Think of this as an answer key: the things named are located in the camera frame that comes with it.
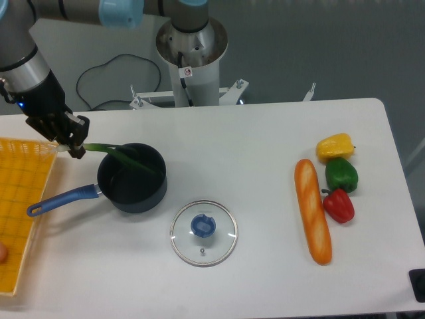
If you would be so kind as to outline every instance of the yellow tray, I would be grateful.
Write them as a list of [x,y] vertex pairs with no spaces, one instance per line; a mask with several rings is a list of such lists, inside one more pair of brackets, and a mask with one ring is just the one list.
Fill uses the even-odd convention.
[[37,220],[27,207],[41,200],[56,152],[52,143],[0,138],[0,241],[8,256],[0,263],[0,295],[16,294],[19,275]]

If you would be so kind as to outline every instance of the gray floor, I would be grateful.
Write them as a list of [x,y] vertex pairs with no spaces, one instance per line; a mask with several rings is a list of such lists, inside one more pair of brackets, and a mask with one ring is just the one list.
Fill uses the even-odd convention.
[[[210,0],[210,13],[229,37],[220,85],[230,86],[237,78],[250,81],[247,102],[300,101],[316,82],[316,100],[381,99],[402,163],[425,137],[425,1]],[[75,93],[79,75],[120,53],[153,59],[163,73],[159,90],[171,89],[154,45],[165,21],[145,16],[136,30],[111,31],[42,20],[31,33],[65,89],[68,105],[79,111],[87,110]],[[80,91],[97,105],[130,99],[130,84],[137,92],[152,91],[157,79],[152,66],[123,58],[90,73]],[[19,112],[0,101],[0,114]],[[407,180],[425,231],[424,158]]]

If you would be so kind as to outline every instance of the white table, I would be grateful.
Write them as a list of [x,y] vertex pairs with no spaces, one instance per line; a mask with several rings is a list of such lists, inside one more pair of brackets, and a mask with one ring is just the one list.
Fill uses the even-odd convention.
[[[0,318],[274,318],[424,310],[408,271],[425,248],[384,106],[375,99],[91,112],[87,142],[143,142],[167,163],[169,188],[147,213],[106,198],[42,216],[18,296]],[[333,261],[311,259],[294,167],[322,138],[347,132],[359,172],[356,216],[328,218]],[[42,139],[23,116],[0,117],[0,136]],[[60,154],[45,197],[96,182],[103,154]],[[169,227],[185,204],[218,201],[239,239],[223,263],[197,268],[173,251]]]

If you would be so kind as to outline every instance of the red bell pepper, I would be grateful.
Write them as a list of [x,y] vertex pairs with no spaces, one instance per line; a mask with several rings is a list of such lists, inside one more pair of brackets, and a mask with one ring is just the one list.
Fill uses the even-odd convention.
[[340,224],[344,224],[353,219],[353,203],[344,190],[339,188],[331,193],[327,189],[322,189],[321,192],[328,194],[323,200],[323,207],[329,216]]

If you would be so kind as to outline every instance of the glass lid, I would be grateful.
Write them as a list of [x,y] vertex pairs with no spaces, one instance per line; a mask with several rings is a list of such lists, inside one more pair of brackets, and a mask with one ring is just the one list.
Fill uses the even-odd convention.
[[233,215],[214,201],[194,201],[174,217],[170,229],[171,244],[186,263],[214,266],[233,251],[238,226]]

